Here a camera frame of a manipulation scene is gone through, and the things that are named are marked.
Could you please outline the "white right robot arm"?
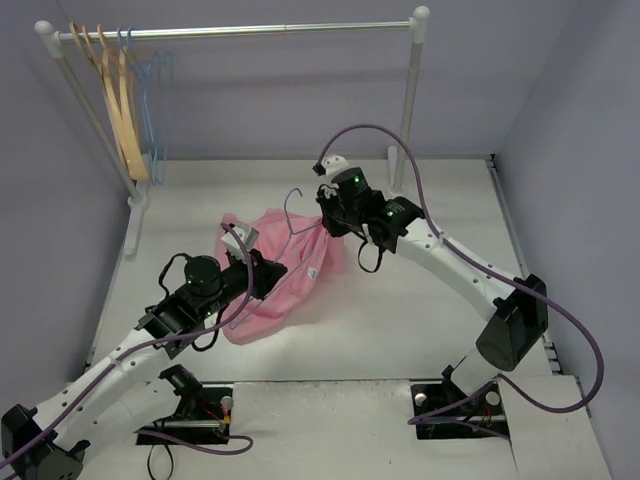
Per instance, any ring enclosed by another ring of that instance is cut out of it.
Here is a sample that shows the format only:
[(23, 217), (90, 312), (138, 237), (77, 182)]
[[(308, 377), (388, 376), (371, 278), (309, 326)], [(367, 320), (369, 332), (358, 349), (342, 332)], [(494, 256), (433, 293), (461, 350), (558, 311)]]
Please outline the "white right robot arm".
[(546, 331), (544, 282), (534, 275), (508, 277), (468, 250), (456, 255), (445, 244), (447, 236), (433, 232), (418, 205), (372, 189), (359, 167), (319, 172), (316, 201), (331, 236), (353, 233), (380, 253), (414, 262), (458, 293), (485, 321), (474, 347), (443, 373), (445, 405), (455, 412), (468, 410), (478, 400), (478, 389), (497, 374), (513, 371)]

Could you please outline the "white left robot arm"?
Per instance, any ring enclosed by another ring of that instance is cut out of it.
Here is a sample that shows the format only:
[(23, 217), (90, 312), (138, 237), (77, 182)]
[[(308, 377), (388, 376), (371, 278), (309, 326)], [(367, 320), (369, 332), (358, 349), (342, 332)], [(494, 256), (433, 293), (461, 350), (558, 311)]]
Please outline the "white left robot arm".
[(227, 267), (187, 257), (184, 284), (148, 307), (111, 353), (54, 397), (2, 416), (1, 466), (19, 479), (76, 479), (111, 444), (154, 420), (191, 418), (202, 385), (176, 357), (209, 317), (237, 298), (264, 299), (286, 272), (257, 250)]

